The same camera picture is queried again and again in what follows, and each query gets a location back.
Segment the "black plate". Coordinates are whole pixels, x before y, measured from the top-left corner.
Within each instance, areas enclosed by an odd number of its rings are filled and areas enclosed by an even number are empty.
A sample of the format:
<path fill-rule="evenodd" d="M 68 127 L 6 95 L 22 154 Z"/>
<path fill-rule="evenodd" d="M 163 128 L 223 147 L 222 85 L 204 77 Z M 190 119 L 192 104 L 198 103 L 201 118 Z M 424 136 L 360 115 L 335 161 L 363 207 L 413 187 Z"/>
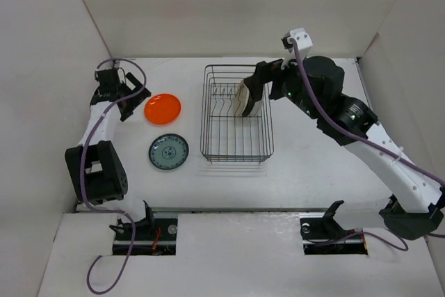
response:
<path fill-rule="evenodd" d="M 245 95 L 245 97 L 244 97 L 244 107 L 243 111 L 241 112 L 241 116 L 248 117 L 254 108 L 255 102 L 250 93 L 250 89 L 247 86 L 243 87 L 243 94 Z"/>

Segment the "cream floral plate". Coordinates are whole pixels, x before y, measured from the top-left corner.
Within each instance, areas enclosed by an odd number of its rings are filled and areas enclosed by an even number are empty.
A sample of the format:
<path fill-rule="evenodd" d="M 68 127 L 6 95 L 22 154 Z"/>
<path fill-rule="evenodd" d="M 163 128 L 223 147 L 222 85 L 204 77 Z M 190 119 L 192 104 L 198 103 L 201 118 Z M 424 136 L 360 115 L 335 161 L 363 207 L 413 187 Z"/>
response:
<path fill-rule="evenodd" d="M 245 95 L 243 94 L 244 86 L 246 86 L 244 81 L 241 81 L 238 85 L 238 88 L 236 89 L 236 93 L 234 96 L 233 112 L 236 117 L 242 117 L 241 112 L 243 111 L 245 97 Z"/>

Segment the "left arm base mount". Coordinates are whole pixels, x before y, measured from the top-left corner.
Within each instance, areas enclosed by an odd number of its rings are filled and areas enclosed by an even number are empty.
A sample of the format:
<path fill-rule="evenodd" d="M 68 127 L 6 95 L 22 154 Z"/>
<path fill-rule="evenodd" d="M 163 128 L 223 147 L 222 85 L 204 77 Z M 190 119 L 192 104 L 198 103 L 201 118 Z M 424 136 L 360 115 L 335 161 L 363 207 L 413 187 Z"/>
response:
<path fill-rule="evenodd" d="M 131 241 L 131 224 L 118 219 L 109 226 L 114 232 L 112 255 L 126 255 Z M 136 236 L 131 255 L 176 255 L 178 216 L 155 213 L 154 220 L 143 218 L 136 223 Z"/>

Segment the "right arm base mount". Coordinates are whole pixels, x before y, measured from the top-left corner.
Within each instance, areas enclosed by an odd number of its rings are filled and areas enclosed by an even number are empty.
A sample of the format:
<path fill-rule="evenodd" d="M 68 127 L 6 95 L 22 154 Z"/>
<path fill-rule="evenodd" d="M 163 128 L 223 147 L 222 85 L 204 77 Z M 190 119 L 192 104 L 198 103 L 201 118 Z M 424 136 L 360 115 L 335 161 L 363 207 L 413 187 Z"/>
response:
<path fill-rule="evenodd" d="M 343 229 L 335 220 L 337 209 L 344 203 L 335 201 L 323 215 L 305 214 L 300 216 L 300 235 L 305 255 L 368 255 L 363 235 L 349 239 L 342 238 L 355 233 Z"/>

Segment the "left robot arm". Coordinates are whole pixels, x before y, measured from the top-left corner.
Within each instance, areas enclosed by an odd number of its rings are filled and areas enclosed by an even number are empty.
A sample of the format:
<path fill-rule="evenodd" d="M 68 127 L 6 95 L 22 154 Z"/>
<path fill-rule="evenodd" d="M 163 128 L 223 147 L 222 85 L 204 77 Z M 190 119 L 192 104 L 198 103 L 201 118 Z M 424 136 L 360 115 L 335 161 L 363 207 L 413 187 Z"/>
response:
<path fill-rule="evenodd" d="M 90 100 L 86 132 L 75 147 L 66 149 L 65 162 L 77 200 L 99 210 L 104 202 L 123 200 L 128 191 L 127 174 L 112 143 L 115 128 L 134 114 L 151 92 L 130 72 L 100 70 L 99 83 Z"/>

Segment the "orange plate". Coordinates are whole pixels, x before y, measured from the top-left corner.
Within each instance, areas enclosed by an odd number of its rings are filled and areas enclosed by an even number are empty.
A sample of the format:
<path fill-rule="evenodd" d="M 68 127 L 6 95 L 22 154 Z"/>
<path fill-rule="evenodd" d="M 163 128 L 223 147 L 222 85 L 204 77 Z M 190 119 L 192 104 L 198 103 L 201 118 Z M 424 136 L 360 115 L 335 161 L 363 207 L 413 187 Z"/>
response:
<path fill-rule="evenodd" d="M 146 120 L 158 126 L 174 122 L 180 113 L 181 102 L 170 93 L 161 93 L 149 98 L 144 107 Z"/>

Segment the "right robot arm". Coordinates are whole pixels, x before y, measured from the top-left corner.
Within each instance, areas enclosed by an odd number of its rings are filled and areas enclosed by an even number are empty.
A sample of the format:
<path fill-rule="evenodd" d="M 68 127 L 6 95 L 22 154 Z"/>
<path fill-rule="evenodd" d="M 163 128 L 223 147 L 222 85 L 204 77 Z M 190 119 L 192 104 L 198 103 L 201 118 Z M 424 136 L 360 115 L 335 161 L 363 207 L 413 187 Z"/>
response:
<path fill-rule="evenodd" d="M 343 94 L 343 80 L 343 68 L 324 56 L 301 62 L 262 61 L 241 80 L 234 113 L 251 114 L 270 83 L 269 99 L 291 101 L 390 190 L 391 195 L 381 202 L 348 205 L 335 201 L 322 217 L 303 220 L 302 229 L 309 229 L 310 235 L 335 239 L 361 227 L 386 228 L 408 240 L 432 234 L 444 219 L 444 181 L 414 165 L 390 139 L 377 115 L 362 100 Z"/>

